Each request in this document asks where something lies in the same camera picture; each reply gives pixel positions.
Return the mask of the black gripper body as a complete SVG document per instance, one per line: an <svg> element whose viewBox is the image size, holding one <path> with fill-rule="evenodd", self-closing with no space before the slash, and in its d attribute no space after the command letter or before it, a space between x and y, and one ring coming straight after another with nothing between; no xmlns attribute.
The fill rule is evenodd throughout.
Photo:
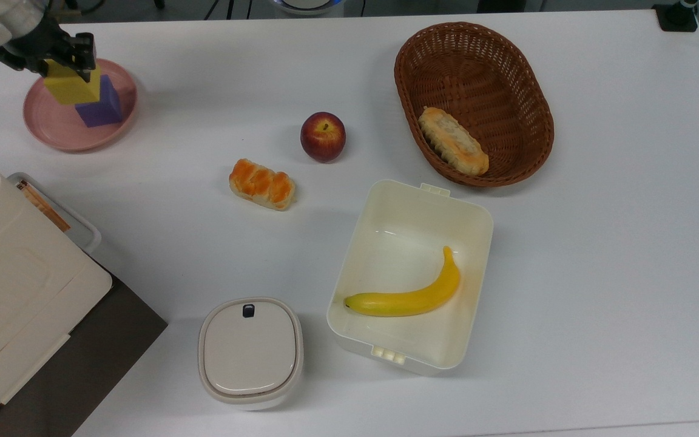
<svg viewBox="0 0 699 437"><path fill-rule="evenodd" d="M0 62L16 71L32 71L32 59L52 60L75 72L74 37L55 19L45 16L33 30L0 46Z"/></svg>

